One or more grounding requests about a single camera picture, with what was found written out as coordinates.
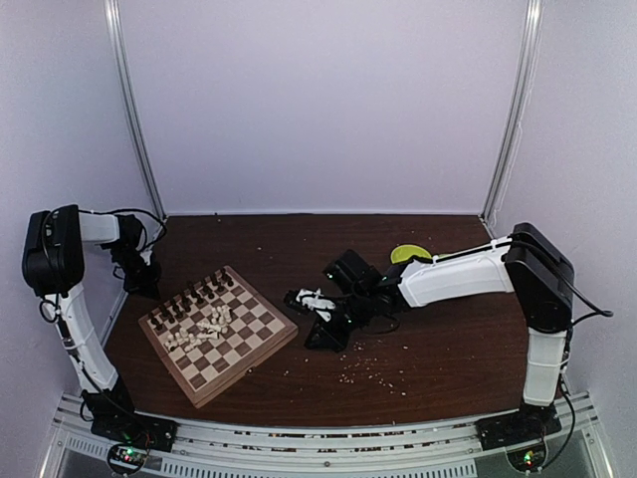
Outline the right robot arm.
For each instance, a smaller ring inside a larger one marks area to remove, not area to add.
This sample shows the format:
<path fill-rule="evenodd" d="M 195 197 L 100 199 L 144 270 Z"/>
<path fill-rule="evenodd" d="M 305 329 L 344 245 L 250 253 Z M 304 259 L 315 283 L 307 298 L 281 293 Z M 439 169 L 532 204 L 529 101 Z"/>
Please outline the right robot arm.
<path fill-rule="evenodd" d="M 470 296 L 513 293 L 530 334 L 524 407 L 510 421 L 519 439 L 533 438 L 548 423 L 572 327 L 572 264 L 533 225 L 520 223 L 505 237 L 461 252 L 392 260 L 379 272 L 352 250 L 328 264 L 324 275 L 340 290 L 299 289 L 291 306 L 316 315 L 306 340 L 310 350 L 342 351 L 351 332 L 375 317 Z"/>

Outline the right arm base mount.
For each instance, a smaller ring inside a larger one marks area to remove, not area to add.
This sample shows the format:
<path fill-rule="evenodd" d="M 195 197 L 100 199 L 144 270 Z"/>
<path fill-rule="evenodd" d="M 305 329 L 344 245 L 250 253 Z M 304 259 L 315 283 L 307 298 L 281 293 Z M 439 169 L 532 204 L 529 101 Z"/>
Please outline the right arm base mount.
<path fill-rule="evenodd" d="M 506 448 L 509 464 L 524 473 L 543 467 L 548 461 L 545 439 L 561 430 L 553 404 L 523 403 L 516 411 L 479 419 L 475 426 L 484 451 Z"/>

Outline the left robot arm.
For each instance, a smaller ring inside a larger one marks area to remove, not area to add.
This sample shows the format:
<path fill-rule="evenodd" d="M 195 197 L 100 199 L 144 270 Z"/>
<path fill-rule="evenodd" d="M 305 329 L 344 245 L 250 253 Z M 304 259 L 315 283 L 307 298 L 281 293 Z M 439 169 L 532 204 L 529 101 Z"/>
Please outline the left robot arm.
<path fill-rule="evenodd" d="M 166 233 L 161 219 L 139 208 L 94 211 L 70 204 L 35 212 L 28 222 L 23 278 L 39 299 L 41 317 L 57 328 L 82 392 L 88 399 L 96 395 L 116 403 L 103 421 L 122 442 L 136 440 L 143 422 L 116 396 L 126 389 L 90 318 L 84 249 L 95 245 L 110 253 L 127 294 L 157 300 L 161 266 L 153 247 Z"/>

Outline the wooden chess board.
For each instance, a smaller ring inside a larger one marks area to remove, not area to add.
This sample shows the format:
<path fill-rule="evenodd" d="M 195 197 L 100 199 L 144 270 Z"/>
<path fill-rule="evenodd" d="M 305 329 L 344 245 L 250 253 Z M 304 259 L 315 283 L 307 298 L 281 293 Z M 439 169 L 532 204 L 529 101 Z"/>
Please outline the wooden chess board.
<path fill-rule="evenodd" d="M 189 401 L 201 408 L 298 335 L 298 326 L 226 265 L 138 319 Z"/>

